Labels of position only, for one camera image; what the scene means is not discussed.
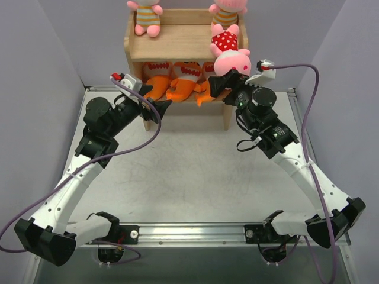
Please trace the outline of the orange shark plush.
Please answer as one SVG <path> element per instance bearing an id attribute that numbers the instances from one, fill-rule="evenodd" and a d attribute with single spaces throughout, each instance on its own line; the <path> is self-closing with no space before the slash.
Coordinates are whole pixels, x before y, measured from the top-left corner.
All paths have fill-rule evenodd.
<path id="1" fill-rule="evenodd" d="M 144 97 L 154 101 L 161 99 L 171 84 L 172 62 L 145 62 L 143 73 L 147 78 L 147 85 L 152 86 L 152 90 Z"/>
<path id="2" fill-rule="evenodd" d="M 216 73 L 214 71 L 214 62 L 204 62 L 203 67 L 203 76 L 204 76 L 204 82 L 201 84 L 201 93 L 196 94 L 196 103 L 197 106 L 200 107 L 202 103 L 204 102 L 211 102 L 215 100 L 210 95 L 210 84 L 209 84 L 209 77 L 215 76 Z"/>
<path id="3" fill-rule="evenodd" d="M 172 70 L 175 79 L 166 91 L 168 100 L 180 102 L 188 99 L 193 92 L 202 92 L 202 87 L 198 84 L 202 68 L 198 62 L 175 62 Z"/>

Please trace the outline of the pink plush red polka-dot shirt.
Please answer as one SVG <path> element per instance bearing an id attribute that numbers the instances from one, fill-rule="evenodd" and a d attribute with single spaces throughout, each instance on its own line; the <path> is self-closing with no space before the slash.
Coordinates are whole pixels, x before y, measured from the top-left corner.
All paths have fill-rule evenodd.
<path id="1" fill-rule="evenodd" d="M 216 58 L 214 72 L 217 76 L 224 76 L 230 70 L 250 75 L 252 69 L 250 51 L 239 48 L 239 33 L 240 28 L 237 24 L 232 24 L 226 30 L 221 24 L 212 26 L 210 51 Z"/>

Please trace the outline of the pink plush striped shirt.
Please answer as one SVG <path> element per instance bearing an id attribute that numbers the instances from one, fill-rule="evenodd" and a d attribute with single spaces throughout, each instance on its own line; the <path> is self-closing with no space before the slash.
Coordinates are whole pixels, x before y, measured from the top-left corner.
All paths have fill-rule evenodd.
<path id="1" fill-rule="evenodd" d="M 239 16 L 247 13 L 248 0 L 214 0 L 208 8 L 213 16 L 211 27 L 220 24 L 224 29 L 237 24 Z"/>
<path id="2" fill-rule="evenodd" d="M 155 38 L 160 33 L 160 16 L 163 8 L 159 5 L 160 0 L 127 1 L 127 6 L 136 13 L 134 32 L 137 36 L 147 34 Z"/>

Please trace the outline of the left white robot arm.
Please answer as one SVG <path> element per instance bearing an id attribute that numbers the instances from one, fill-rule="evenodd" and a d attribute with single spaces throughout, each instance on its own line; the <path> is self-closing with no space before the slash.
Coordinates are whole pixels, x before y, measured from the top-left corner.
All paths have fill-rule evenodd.
<path id="1" fill-rule="evenodd" d="M 96 177 L 115 156 L 115 137 L 139 116 L 160 124 L 171 100 L 144 98 L 151 86 L 123 87 L 110 103 L 103 97 L 85 107 L 83 136 L 56 189 L 43 198 L 29 218 L 19 219 L 14 231 L 23 247 L 55 266 L 63 266 L 75 249 L 92 241 L 121 244 L 120 220 L 108 213 L 91 214 L 85 221 L 69 224 L 77 204 Z"/>

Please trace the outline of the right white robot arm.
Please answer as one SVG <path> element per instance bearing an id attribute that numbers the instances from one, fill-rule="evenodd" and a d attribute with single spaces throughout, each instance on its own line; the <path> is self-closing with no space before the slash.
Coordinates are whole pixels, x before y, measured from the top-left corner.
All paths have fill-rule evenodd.
<path id="1" fill-rule="evenodd" d="M 242 119 L 242 129 L 250 135 L 253 147 L 279 165 L 314 208 L 312 214 L 276 211 L 265 221 L 264 238 L 276 242 L 283 235 L 304 235 L 330 248 L 332 241 L 337 241 L 354 226 L 366 205 L 361 198 L 351 198 L 341 191 L 304 155 L 297 135 L 273 109 L 277 101 L 275 92 L 259 86 L 255 79 L 235 69 L 224 76 L 212 76 L 210 95 L 216 98 L 229 89 L 223 102 L 236 107 L 236 115 Z"/>

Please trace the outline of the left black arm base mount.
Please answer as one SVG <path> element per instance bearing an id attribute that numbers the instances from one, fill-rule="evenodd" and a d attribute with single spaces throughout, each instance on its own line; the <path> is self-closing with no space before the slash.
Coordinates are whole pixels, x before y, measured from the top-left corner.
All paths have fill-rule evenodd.
<path id="1" fill-rule="evenodd" d="M 122 225 L 120 219 L 106 212 L 97 212 L 96 216 L 103 217 L 111 223 L 110 230 L 105 237 L 97 238 L 97 241 L 107 241 L 117 244 L 138 243 L 140 227 L 136 224 Z"/>

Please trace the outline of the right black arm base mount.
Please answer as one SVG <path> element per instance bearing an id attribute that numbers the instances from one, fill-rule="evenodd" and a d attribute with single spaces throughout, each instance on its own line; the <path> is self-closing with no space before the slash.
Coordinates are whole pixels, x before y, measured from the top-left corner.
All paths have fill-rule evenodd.
<path id="1" fill-rule="evenodd" d="M 245 224 L 245 241 L 247 244 L 287 244 L 295 243 L 296 236 L 279 235 L 271 225 L 272 221 L 279 214 L 282 214 L 283 210 L 277 210 L 262 222 Z"/>

